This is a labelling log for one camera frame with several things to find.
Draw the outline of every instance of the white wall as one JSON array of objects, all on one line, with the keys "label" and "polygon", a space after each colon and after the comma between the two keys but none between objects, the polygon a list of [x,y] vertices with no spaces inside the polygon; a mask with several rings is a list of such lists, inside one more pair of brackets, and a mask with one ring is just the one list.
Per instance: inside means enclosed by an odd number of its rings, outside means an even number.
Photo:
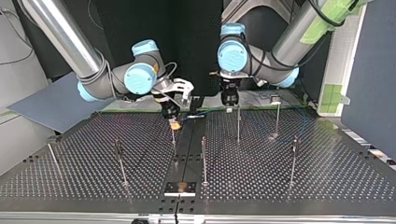
[{"label": "white wall", "polygon": [[[15,10],[11,0],[1,0],[0,7]],[[8,16],[21,36],[20,22]],[[30,49],[21,42],[4,15],[0,15],[0,63],[25,57]],[[53,131],[19,115],[6,107],[48,85],[43,69],[33,54],[19,63],[0,65],[0,175],[46,144]]]}]

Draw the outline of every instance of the black cable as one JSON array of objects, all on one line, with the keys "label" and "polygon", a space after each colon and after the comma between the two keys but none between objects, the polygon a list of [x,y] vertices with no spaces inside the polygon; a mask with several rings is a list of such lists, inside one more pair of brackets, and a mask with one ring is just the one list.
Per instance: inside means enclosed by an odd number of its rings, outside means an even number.
[{"label": "black cable", "polygon": [[346,21],[336,22],[336,21],[331,20],[329,17],[327,17],[321,11],[321,9],[318,7],[318,4],[315,3],[314,0],[308,0],[308,2],[309,2],[309,4],[311,4],[311,7],[317,12],[317,14],[320,16],[320,18],[323,19],[324,21],[326,21],[327,23],[329,23],[330,25],[335,26],[335,27],[340,27],[340,26],[343,26],[344,23],[346,22]]},{"label": "black cable", "polygon": [[293,2],[291,3],[291,11],[290,11],[290,19],[289,19],[289,24],[291,24],[292,20],[293,20],[293,13],[294,13],[294,2],[295,0],[293,0]]},{"label": "black cable", "polygon": [[274,55],[274,52],[271,51],[271,56],[273,57],[274,61],[280,65],[282,65],[283,67],[289,68],[289,69],[295,69],[295,68],[299,68],[299,67],[303,67],[304,65],[308,64],[313,58],[314,56],[318,53],[318,51],[320,50],[321,46],[323,45],[323,43],[326,41],[326,38],[329,36],[329,33],[327,33],[324,37],[322,37],[320,43],[318,45],[315,46],[315,50],[313,51],[313,53],[302,63],[297,64],[296,66],[289,66],[286,64],[283,64],[282,62],[280,62]]},{"label": "black cable", "polygon": [[34,52],[33,49],[30,49],[29,54],[28,54],[27,56],[25,56],[24,58],[21,58],[21,59],[12,61],[12,62],[0,63],[0,65],[12,64],[12,63],[20,63],[20,62],[22,62],[22,61],[24,61],[24,60],[30,58],[30,56],[32,56],[33,52]]},{"label": "black cable", "polygon": [[308,91],[306,90],[306,87],[305,87],[305,85],[304,85],[304,83],[303,83],[303,79],[301,78],[301,77],[299,77],[299,79],[300,79],[300,82],[301,82],[301,85],[303,86],[303,89],[304,89],[304,92],[306,93],[306,95],[308,95],[308,98],[310,98],[311,100],[311,102],[312,102],[312,104],[314,104],[314,106],[316,107],[316,108],[318,108],[318,105],[314,102],[314,98],[312,98],[311,97],[311,95],[308,93]]}]

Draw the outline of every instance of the small object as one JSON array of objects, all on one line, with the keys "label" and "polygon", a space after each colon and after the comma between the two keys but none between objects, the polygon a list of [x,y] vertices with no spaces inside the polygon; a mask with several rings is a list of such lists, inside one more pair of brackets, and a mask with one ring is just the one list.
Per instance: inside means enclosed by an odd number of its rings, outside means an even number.
[{"label": "small object", "polygon": [[165,187],[165,197],[195,197],[195,182],[168,182]]},{"label": "small object", "polygon": [[126,179],[126,174],[125,174],[125,169],[123,167],[123,162],[122,162],[122,154],[123,154],[123,149],[121,147],[121,140],[119,138],[116,138],[115,141],[115,147],[114,147],[114,151],[115,151],[115,155],[116,155],[116,159],[119,161],[120,163],[120,168],[122,171],[122,177],[123,177],[123,186],[128,186],[128,180]]},{"label": "small object", "polygon": [[279,129],[280,105],[282,104],[280,96],[272,95],[271,98],[270,98],[270,104],[271,105],[277,105],[277,109],[276,109],[276,129],[275,129],[275,134],[274,134],[274,137],[277,137],[279,135],[278,129]]},{"label": "small object", "polygon": [[206,138],[202,137],[202,159],[204,161],[204,186],[209,185],[206,176]]},{"label": "small object", "polygon": [[177,131],[181,128],[180,123],[176,119],[169,119],[169,125],[174,131]]},{"label": "small object", "polygon": [[187,119],[203,119],[205,115],[188,115]]}]

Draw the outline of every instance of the robotic arm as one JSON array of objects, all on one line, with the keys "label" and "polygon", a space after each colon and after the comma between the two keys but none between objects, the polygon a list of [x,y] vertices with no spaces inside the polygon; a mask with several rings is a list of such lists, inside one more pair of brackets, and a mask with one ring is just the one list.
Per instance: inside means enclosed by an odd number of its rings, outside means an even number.
[{"label": "robotic arm", "polygon": [[298,64],[300,60],[328,31],[341,26],[354,7],[364,3],[361,0],[307,0],[271,52],[247,43],[245,25],[223,25],[218,50],[223,104],[238,104],[237,88],[241,78],[252,77],[258,86],[267,82],[281,88],[291,86],[299,75],[299,67],[307,63]]},{"label": "robotic arm", "polygon": [[84,100],[93,102],[128,92],[138,95],[151,92],[171,127],[179,127],[176,117],[180,108],[173,97],[176,92],[182,92],[186,104],[193,86],[166,73],[153,40],[135,44],[132,47],[135,61],[111,70],[102,53],[94,49],[79,30],[62,0],[20,0],[20,4],[76,72],[78,91]]}]

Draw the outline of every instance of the metal post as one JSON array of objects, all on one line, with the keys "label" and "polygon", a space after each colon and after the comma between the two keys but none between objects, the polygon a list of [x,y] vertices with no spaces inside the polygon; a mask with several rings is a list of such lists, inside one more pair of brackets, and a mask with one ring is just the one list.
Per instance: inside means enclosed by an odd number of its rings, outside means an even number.
[{"label": "metal post", "polygon": [[204,186],[209,185],[206,176],[206,138],[202,137],[202,159],[204,161]]},{"label": "metal post", "polygon": [[114,153],[116,155],[116,159],[120,163],[120,168],[121,168],[122,178],[123,178],[122,185],[123,186],[128,186],[129,183],[128,183],[128,180],[126,178],[125,169],[124,169],[123,162],[122,162],[123,149],[121,147],[121,140],[119,138],[116,138],[116,140],[115,140]]},{"label": "metal post", "polygon": [[96,74],[102,59],[81,32],[62,0],[22,0],[22,6],[79,77]]},{"label": "metal post", "polygon": [[278,130],[279,130],[279,114],[280,114],[280,104],[277,105],[277,110],[276,110],[276,129],[275,129],[276,135],[278,135]]},{"label": "metal post", "polygon": [[55,153],[53,152],[52,145],[50,143],[48,143],[47,146],[49,147],[50,155],[52,156],[52,158],[55,161],[56,165],[59,166],[58,160],[56,159]]},{"label": "metal post", "polygon": [[237,116],[238,116],[238,139],[237,139],[237,141],[238,141],[238,143],[241,141],[241,106],[238,106],[238,113],[237,113]]}]

